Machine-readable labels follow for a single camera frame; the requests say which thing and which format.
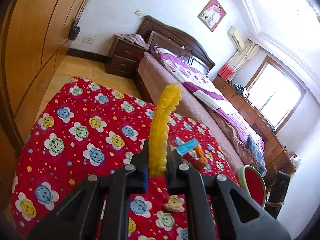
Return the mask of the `framed wedding photo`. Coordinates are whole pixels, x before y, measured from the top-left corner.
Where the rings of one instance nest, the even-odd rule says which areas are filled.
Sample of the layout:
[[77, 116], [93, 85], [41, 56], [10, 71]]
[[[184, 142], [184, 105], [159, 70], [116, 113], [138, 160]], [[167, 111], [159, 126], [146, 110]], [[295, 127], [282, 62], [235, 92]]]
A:
[[210, 0], [202, 9], [198, 18], [213, 32], [225, 15], [226, 12], [222, 5], [217, 0]]

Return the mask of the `long wooden cabinet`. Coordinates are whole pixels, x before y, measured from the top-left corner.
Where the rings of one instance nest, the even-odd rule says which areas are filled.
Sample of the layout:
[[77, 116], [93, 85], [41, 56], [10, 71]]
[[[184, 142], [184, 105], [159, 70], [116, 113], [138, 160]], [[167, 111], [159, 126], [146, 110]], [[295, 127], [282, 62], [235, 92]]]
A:
[[288, 175], [295, 173], [296, 169], [290, 156], [272, 132], [270, 125], [262, 114], [248, 100], [236, 94], [234, 88], [223, 78], [217, 76], [213, 81], [214, 86], [235, 107], [247, 123], [261, 136], [264, 142], [264, 158], [267, 168], [266, 178], [272, 181], [279, 171]]

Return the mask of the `red smiley flower blanket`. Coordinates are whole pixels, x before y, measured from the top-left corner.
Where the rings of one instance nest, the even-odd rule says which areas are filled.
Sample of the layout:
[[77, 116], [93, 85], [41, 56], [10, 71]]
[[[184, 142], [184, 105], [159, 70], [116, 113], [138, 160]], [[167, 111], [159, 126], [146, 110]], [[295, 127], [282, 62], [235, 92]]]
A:
[[[73, 77], [53, 97], [31, 129], [18, 160], [11, 212], [23, 237], [91, 174], [107, 176], [131, 163], [149, 139], [155, 106]], [[174, 112], [171, 148], [196, 139], [208, 163], [200, 172], [223, 173], [238, 183], [211, 130]], [[165, 178], [150, 178], [148, 192], [131, 195], [128, 239], [188, 239], [184, 195], [168, 194]], [[172, 213], [164, 204], [181, 206]]]

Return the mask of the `dark clothes on cabinet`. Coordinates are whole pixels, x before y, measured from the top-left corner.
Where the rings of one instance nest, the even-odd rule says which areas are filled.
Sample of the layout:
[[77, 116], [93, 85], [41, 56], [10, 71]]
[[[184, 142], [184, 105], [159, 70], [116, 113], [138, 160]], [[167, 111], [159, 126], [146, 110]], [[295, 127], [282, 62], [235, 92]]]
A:
[[243, 87], [242, 85], [233, 84], [233, 88], [235, 90], [236, 95], [239, 95], [239, 96], [243, 97], [244, 99], [247, 99], [249, 97], [248, 90], [245, 87]]

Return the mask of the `bed with pink sheet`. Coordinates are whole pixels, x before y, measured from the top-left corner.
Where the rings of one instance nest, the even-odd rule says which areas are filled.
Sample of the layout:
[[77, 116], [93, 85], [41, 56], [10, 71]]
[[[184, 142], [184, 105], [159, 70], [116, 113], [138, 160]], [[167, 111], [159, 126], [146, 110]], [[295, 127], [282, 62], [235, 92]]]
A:
[[[153, 103], [157, 103], [166, 85], [176, 83], [178, 80], [172, 76], [163, 65], [150, 52], [145, 52], [138, 65], [137, 73], [142, 80], [142, 95]], [[256, 168], [255, 160], [251, 152], [245, 148], [236, 129], [218, 113], [179, 83], [184, 89], [183, 99], [176, 109], [176, 113], [200, 122], [217, 140], [227, 157], [230, 167], [234, 172], [244, 165], [252, 165]]]

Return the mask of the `folded cloth on nightstand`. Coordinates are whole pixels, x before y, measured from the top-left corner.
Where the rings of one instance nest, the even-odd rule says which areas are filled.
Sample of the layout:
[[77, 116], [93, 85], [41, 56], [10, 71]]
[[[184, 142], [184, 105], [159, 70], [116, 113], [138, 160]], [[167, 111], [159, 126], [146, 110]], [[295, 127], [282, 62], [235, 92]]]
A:
[[116, 34], [116, 36], [127, 40], [132, 44], [136, 44], [146, 50], [150, 49], [150, 46], [144, 41], [140, 34]]

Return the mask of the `orange mesh bag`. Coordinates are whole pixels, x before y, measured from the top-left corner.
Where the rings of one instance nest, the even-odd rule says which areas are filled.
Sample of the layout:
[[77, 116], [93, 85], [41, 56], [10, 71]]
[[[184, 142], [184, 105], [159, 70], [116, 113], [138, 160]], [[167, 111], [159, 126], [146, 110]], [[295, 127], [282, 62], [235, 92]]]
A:
[[194, 148], [194, 150], [195, 150], [197, 158], [198, 158], [197, 162], [195, 163], [195, 168], [197, 170], [201, 170], [207, 165], [208, 161], [207, 161], [206, 157], [204, 156], [204, 151], [203, 151], [201, 145], [197, 145]]

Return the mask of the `purple white floral quilt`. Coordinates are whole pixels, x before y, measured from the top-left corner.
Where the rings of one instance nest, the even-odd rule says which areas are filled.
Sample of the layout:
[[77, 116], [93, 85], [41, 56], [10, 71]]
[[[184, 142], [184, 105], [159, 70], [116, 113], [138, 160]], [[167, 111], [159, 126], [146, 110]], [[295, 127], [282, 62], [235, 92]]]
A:
[[262, 137], [249, 126], [242, 115], [240, 115], [206, 75], [189, 66], [189, 64], [183, 62], [177, 55], [162, 47], [153, 46], [151, 48], [151, 55], [153, 55], [188, 92], [228, 121], [236, 129], [243, 143], [246, 143], [248, 138], [251, 138], [259, 150], [265, 153]]

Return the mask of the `red bin with green rim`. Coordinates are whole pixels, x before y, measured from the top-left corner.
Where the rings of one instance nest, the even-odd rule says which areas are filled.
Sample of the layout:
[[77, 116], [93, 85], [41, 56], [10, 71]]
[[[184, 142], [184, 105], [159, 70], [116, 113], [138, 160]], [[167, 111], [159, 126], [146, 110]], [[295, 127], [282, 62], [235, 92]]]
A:
[[250, 165], [238, 169], [238, 181], [241, 188], [262, 208], [266, 205], [266, 186], [260, 173]]

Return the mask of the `red white curtain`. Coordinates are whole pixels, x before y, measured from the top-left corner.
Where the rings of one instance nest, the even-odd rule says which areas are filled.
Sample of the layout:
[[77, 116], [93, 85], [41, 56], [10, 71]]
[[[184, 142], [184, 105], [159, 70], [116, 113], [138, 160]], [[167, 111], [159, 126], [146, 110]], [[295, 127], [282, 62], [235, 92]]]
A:
[[257, 43], [247, 40], [244, 43], [244, 47], [238, 50], [219, 70], [218, 76], [223, 78], [225, 81], [231, 81], [235, 77], [236, 73], [251, 59], [253, 59], [259, 49], [260, 46]]

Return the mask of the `dark wooden nightstand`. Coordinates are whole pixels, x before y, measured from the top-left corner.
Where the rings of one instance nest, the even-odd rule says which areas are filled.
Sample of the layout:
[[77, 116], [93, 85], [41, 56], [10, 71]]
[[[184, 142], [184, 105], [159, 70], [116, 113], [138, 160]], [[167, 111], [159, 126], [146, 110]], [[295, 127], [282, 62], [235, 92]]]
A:
[[108, 63], [105, 71], [128, 79], [135, 79], [137, 68], [146, 49], [131, 43], [123, 38], [114, 36], [111, 48], [108, 52]]

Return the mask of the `teal cardboard box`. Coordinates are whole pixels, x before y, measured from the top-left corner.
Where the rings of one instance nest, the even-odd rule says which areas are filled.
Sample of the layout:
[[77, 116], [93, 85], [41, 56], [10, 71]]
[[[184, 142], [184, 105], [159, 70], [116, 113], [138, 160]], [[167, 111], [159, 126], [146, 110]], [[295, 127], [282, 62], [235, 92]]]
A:
[[199, 144], [200, 143], [196, 139], [191, 139], [188, 142], [178, 146], [175, 150], [179, 155], [183, 156], [192, 151], [196, 146], [199, 146]]

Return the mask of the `white wall air conditioner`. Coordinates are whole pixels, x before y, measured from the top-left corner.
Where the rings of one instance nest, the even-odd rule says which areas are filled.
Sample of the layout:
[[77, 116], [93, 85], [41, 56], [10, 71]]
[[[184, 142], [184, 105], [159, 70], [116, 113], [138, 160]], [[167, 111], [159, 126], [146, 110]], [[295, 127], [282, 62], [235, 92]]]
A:
[[231, 26], [229, 30], [227, 31], [227, 34], [233, 41], [233, 44], [235, 45], [237, 50], [242, 50], [244, 48], [244, 43], [242, 41], [241, 35], [239, 34], [236, 27]]

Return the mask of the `blue plaid cloth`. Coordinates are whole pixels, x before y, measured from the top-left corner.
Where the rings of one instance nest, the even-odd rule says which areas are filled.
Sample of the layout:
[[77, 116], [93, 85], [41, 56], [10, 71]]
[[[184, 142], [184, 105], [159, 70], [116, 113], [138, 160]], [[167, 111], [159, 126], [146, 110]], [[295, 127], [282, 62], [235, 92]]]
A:
[[265, 159], [263, 156], [263, 152], [261, 151], [260, 146], [251, 137], [251, 135], [249, 135], [247, 138], [245, 148], [248, 149], [249, 152], [252, 153], [254, 160], [255, 160], [256, 169], [258, 170], [260, 175], [262, 177], [266, 176], [267, 169], [265, 166]]

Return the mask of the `walnut shell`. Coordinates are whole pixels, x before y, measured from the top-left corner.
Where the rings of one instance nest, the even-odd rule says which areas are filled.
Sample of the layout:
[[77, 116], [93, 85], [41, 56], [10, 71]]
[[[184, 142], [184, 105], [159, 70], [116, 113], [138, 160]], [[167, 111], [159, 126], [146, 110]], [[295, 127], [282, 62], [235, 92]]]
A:
[[179, 213], [184, 211], [184, 207], [180, 204], [172, 204], [172, 203], [165, 203], [163, 204], [163, 209], [168, 212], [172, 213]]

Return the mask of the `wooden wardrobe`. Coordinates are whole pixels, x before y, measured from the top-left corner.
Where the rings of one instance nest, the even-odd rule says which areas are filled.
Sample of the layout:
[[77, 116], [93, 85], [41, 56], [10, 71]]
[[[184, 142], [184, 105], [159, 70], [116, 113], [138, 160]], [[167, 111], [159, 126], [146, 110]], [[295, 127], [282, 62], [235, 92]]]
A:
[[1, 0], [1, 208], [44, 94], [88, 0]]

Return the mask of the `dark wooden headboard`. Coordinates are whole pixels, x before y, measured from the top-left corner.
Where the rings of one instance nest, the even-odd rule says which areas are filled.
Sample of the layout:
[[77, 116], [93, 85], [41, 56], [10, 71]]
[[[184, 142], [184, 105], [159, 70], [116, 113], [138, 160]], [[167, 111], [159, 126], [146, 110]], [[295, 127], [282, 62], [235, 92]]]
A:
[[149, 15], [144, 16], [137, 33], [151, 47], [159, 46], [169, 50], [204, 74], [208, 74], [215, 66], [203, 46], [195, 38]]

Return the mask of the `black hanging bag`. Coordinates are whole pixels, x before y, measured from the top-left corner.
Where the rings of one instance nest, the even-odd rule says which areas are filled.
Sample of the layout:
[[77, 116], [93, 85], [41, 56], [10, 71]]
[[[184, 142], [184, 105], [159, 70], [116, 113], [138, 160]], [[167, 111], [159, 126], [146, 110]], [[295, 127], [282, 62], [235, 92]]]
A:
[[74, 20], [68, 33], [68, 39], [74, 41], [80, 33], [79, 20]]

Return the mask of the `window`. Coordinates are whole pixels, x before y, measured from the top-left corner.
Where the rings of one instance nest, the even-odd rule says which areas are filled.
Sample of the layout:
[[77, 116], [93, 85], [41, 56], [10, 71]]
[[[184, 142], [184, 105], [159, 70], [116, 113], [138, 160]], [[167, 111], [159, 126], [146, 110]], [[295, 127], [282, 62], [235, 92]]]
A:
[[246, 89], [249, 102], [276, 133], [286, 124], [306, 94], [298, 80], [270, 56], [265, 57]]

